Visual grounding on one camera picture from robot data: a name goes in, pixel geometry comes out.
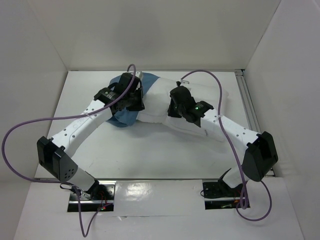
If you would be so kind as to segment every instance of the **white robotic arm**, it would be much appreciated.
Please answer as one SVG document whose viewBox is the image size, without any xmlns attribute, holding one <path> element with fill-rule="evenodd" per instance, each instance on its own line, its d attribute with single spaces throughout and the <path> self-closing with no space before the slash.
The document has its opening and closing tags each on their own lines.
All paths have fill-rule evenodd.
<svg viewBox="0 0 320 240">
<path fill-rule="evenodd" d="M 122 74 L 118 83 L 101 89 L 94 96 L 94 100 L 81 114 L 84 117 L 77 118 L 50 139 L 41 137 L 37 142 L 39 164 L 60 182 L 71 183 L 84 192 L 95 195 L 99 188 L 98 180 L 78 167 L 71 157 L 83 141 L 102 123 L 112 118 L 117 111 L 124 108 L 128 111 L 145 109 L 142 102 L 142 72 L 137 72 L 135 76 L 129 88 L 133 75 Z M 117 103 L 96 112 L 119 98 L 126 88 L 129 90 Z"/>
<path fill-rule="evenodd" d="M 94 192 L 99 187 L 98 180 L 79 168 L 71 157 L 82 142 L 103 122 L 112 118 L 117 111 L 121 111 L 125 107 L 127 111 L 144 110 L 142 83 L 140 80 L 142 73 L 137 72 L 137 75 L 139 77 L 136 78 L 135 84 L 129 93 L 115 105 L 96 114 L 90 114 L 112 102 L 124 91 L 129 79 L 132 77 L 129 73 L 124 73 L 121 76 L 118 85 L 110 85 L 107 88 L 103 88 L 94 96 L 94 100 L 82 113 L 87 116 L 74 120 L 51 139 L 40 138 L 37 142 L 39 163 L 62 183 L 69 182 L 86 193 L 94 195 Z M 278 161 L 274 142 L 269 133 L 259 134 L 240 126 L 223 115 L 219 116 L 218 111 L 207 102 L 195 102 L 188 88 L 178 84 L 178 87 L 170 91 L 169 98 L 164 95 L 159 100 L 164 101 L 162 105 L 165 108 L 164 111 L 167 111 L 167 114 L 165 114 L 167 118 L 176 120 L 175 123 L 181 123 L 185 128 L 182 130 L 192 129 L 196 125 L 204 129 L 207 137 L 225 139 L 219 124 L 220 118 L 232 143 L 244 153 L 242 169 L 246 181 L 249 179 L 260 181 Z M 239 169 L 234 167 L 225 172 L 220 178 L 220 182 L 230 189 L 237 187 L 242 183 Z"/>
<path fill-rule="evenodd" d="M 171 90 L 170 97 L 168 117 L 181 118 L 181 121 L 185 119 L 188 123 L 204 129 L 208 137 L 225 136 L 219 123 L 221 120 L 232 144 L 244 153 L 241 168 L 245 181 L 261 181 L 278 161 L 273 137 L 268 132 L 260 134 L 246 129 L 226 116 L 219 116 L 218 111 L 212 105 L 205 101 L 196 102 L 188 88 L 182 85 L 178 84 L 178 87 Z M 219 181 L 230 189 L 243 183 L 238 167 L 226 171 Z"/>
</svg>

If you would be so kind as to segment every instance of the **white wall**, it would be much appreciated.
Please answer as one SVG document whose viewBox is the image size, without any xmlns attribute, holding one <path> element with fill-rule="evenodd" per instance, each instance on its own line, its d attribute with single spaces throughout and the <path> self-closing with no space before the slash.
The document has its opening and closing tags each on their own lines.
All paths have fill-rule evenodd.
<svg viewBox="0 0 320 240">
<path fill-rule="evenodd" d="M 241 69 L 280 0 L 28 0 L 70 70 Z"/>
<path fill-rule="evenodd" d="M 52 116 L 67 70 L 42 25 L 25 0 L 0 1 L 0 139 L 22 121 Z M 37 167 L 36 141 L 49 122 L 18 129 L 9 138 L 7 155 L 21 173 Z M 30 183 L 9 171 L 0 159 L 0 233 L 13 239 Z"/>
<path fill-rule="evenodd" d="M 282 0 L 245 78 L 307 240 L 320 239 L 320 0 Z"/>
</svg>

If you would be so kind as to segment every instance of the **white enclosure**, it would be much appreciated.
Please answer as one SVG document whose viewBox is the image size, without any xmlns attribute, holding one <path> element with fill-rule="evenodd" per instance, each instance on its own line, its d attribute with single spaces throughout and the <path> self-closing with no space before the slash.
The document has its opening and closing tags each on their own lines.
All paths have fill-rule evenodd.
<svg viewBox="0 0 320 240">
<path fill-rule="evenodd" d="M 28 0 L 69 70 L 244 69 L 280 0 Z"/>
</svg>

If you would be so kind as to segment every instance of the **metal base plate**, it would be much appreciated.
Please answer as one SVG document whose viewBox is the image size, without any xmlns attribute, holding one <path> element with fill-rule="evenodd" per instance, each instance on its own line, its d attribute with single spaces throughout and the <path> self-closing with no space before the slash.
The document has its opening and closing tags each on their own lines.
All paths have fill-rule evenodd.
<svg viewBox="0 0 320 240">
<path fill-rule="evenodd" d="M 108 204 L 106 207 L 101 209 L 101 212 L 113 212 L 114 211 L 114 199 L 115 199 L 115 188 L 116 181 L 99 181 L 101 185 L 105 185 L 108 195 L 101 196 L 99 200 L 88 199 L 85 194 L 80 197 L 81 212 L 96 212 L 99 207 Z M 75 213 L 79 211 L 77 195 L 70 192 L 69 204 L 67 212 Z"/>
</svg>

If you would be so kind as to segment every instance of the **small wire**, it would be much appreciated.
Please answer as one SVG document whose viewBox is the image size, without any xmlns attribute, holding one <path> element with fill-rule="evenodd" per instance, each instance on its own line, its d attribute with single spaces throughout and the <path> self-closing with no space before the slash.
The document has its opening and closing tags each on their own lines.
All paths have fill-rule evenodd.
<svg viewBox="0 0 320 240">
<path fill-rule="evenodd" d="M 89 230 L 90 230 L 90 227 L 91 227 L 91 223 L 92 221 L 95 219 L 96 215 L 100 212 L 101 209 L 111 205 L 112 203 L 107 203 L 105 205 L 103 205 L 102 207 L 99 207 L 97 209 L 97 211 L 93 214 L 93 216 L 91 217 L 90 219 L 90 222 L 89 222 L 89 225 L 88 225 L 88 228 L 86 230 L 86 233 L 85 233 L 85 229 L 84 229 L 84 224 L 82 222 L 82 214 L 81 214 L 81 202 L 80 202 L 80 194 L 79 194 L 79 191 L 77 191 L 77 187 L 76 186 L 72 186 L 73 188 L 75 188 L 75 193 L 76 193 L 76 197 L 77 197 L 77 200 L 78 200 L 78 212 L 79 212 L 79 223 L 80 223 L 80 228 L 81 228 L 81 233 L 82 233 L 82 236 L 84 238 L 86 238 L 89 234 Z"/>
<path fill-rule="evenodd" d="M 186 75 L 184 75 L 182 78 L 181 78 L 181 82 L 184 81 L 184 79 L 186 77 L 188 77 L 189 75 L 191 74 L 194 74 L 194 73 L 198 73 L 198 72 L 203 72 L 203 73 L 207 73 L 209 75 L 211 75 L 215 80 L 216 80 L 216 83 L 218 84 L 219 86 L 219 102 L 218 102 L 218 116 L 221 116 L 221 103 L 222 103 L 222 94 L 223 94 L 223 90 L 222 90 L 222 85 L 221 85 L 221 82 L 219 81 L 219 79 L 216 77 L 216 75 L 214 75 L 212 72 L 208 71 L 208 70 L 203 70 L 203 69 L 199 69 L 199 70 L 194 70 L 194 71 L 191 71 L 189 73 L 187 73 Z M 235 161 L 236 161 L 236 164 L 239 168 L 239 173 L 240 173 L 240 176 L 241 176 L 241 180 L 242 180 L 242 189 L 241 189 L 241 193 L 240 193 L 240 202 L 237 204 L 237 207 L 241 206 L 241 208 L 243 210 L 245 210 L 248 205 L 249 205 L 249 196 L 248 196 L 248 190 L 247 190 L 247 182 L 245 180 L 245 174 L 244 174 L 244 171 L 242 170 L 242 166 L 241 166 L 241 162 L 240 162 L 240 159 L 238 157 L 238 154 L 237 154 L 237 151 L 236 151 L 236 148 L 234 146 L 234 144 L 232 143 L 232 140 L 231 138 L 229 137 L 227 131 L 225 130 L 224 128 L 224 125 L 223 125 L 223 122 L 221 120 L 221 117 L 218 118 L 218 121 L 219 121 L 219 125 L 220 125 L 220 128 L 224 134 L 224 136 L 226 137 L 230 147 L 231 147 L 231 150 L 233 152 L 233 155 L 234 155 L 234 158 L 235 158 Z M 263 219 L 265 219 L 269 213 L 271 212 L 271 208 L 272 208 L 272 198 L 271 198 L 271 194 L 269 192 L 269 189 L 268 187 L 265 185 L 264 182 L 262 182 L 262 184 L 264 185 L 267 193 L 268 193 L 268 196 L 269 196 L 269 200 L 270 200 L 270 206 L 269 206 L 269 209 L 267 211 L 267 213 L 258 218 L 258 219 L 250 219 L 250 218 L 247 218 L 245 216 L 243 216 L 242 214 L 240 214 L 239 210 L 237 209 L 237 213 L 244 219 L 248 220 L 248 221 L 252 221 L 252 222 L 257 222 L 257 221 L 261 221 Z"/>
</svg>

